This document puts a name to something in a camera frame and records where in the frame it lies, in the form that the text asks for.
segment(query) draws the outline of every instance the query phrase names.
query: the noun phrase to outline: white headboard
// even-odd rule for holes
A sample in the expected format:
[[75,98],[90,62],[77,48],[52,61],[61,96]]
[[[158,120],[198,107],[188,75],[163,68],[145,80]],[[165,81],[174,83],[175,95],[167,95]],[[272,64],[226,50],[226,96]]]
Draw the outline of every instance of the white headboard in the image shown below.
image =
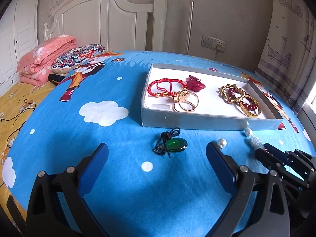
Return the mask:
[[134,4],[127,0],[65,0],[54,11],[54,23],[44,24],[44,39],[62,34],[77,38],[77,45],[103,45],[107,51],[145,50],[147,16],[154,14],[152,50],[162,51],[167,0]]

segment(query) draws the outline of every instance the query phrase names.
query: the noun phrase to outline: green gemstone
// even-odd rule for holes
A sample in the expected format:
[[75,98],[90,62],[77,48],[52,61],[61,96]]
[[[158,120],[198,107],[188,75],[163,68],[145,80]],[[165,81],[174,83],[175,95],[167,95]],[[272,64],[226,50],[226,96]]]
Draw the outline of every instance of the green gemstone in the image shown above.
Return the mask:
[[166,143],[169,152],[184,151],[188,147],[188,143],[183,138],[172,138]]

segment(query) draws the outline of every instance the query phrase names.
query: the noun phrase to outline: gray box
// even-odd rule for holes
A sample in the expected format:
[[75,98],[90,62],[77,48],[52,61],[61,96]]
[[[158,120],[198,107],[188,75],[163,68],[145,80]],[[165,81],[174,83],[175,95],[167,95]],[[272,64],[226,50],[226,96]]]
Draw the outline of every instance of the gray box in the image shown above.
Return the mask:
[[[180,71],[196,72],[201,74],[223,77],[243,83],[248,83],[251,88],[257,93],[261,100],[266,104],[275,118],[240,118],[235,116],[216,116],[194,114],[190,112],[164,111],[158,109],[150,109],[145,107],[145,97],[147,95],[147,87],[149,85],[149,75],[153,68],[157,69],[174,69]],[[214,72],[207,69],[193,68],[187,66],[178,66],[170,64],[153,63],[147,74],[146,83],[142,93],[141,104],[142,126],[144,127],[159,127],[159,128],[174,128],[194,129],[194,130],[244,130],[249,127],[252,130],[274,130],[282,122],[283,117],[279,111],[273,106],[268,98],[256,87],[250,80],[228,75],[220,72]]]

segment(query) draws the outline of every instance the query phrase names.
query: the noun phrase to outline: screw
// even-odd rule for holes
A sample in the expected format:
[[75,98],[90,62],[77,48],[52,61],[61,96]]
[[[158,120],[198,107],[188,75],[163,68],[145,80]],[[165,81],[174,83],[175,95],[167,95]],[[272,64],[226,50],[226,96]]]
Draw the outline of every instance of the screw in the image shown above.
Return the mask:
[[273,175],[273,176],[277,176],[277,172],[275,170],[271,170],[270,174]]
[[66,169],[67,173],[73,173],[75,171],[75,168],[73,166],[69,166],[67,169]]
[[45,175],[45,171],[40,171],[38,174],[37,174],[39,177],[43,177]]
[[241,172],[247,173],[249,171],[249,168],[247,168],[247,166],[240,166],[239,169],[241,170]]

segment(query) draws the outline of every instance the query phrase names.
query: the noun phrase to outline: white wardrobe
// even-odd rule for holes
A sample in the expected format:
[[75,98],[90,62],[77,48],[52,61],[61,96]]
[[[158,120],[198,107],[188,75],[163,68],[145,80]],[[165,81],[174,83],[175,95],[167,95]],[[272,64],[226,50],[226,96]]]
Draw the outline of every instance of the white wardrobe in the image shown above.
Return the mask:
[[18,80],[20,58],[38,45],[38,0],[12,0],[0,19],[0,96]]

